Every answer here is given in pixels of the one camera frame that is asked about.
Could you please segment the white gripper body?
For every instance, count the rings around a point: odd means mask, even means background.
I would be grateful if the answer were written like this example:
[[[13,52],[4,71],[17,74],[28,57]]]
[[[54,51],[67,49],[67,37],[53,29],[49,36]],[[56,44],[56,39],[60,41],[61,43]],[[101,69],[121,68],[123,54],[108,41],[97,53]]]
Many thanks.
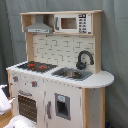
[[[4,113],[6,113],[7,111],[9,111],[12,106],[11,103],[13,102],[14,98],[12,98],[11,100],[9,100],[3,89],[5,88],[5,85],[0,85],[0,115],[3,115]]]

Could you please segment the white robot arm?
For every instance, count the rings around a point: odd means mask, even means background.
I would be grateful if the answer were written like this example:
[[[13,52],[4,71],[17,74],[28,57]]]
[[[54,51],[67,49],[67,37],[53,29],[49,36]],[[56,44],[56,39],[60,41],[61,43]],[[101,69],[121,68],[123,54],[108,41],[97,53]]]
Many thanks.
[[[12,100],[7,99],[3,88],[4,85],[0,85],[0,115],[3,115],[12,108]],[[13,117],[4,128],[36,128],[36,126],[26,117],[18,115]]]

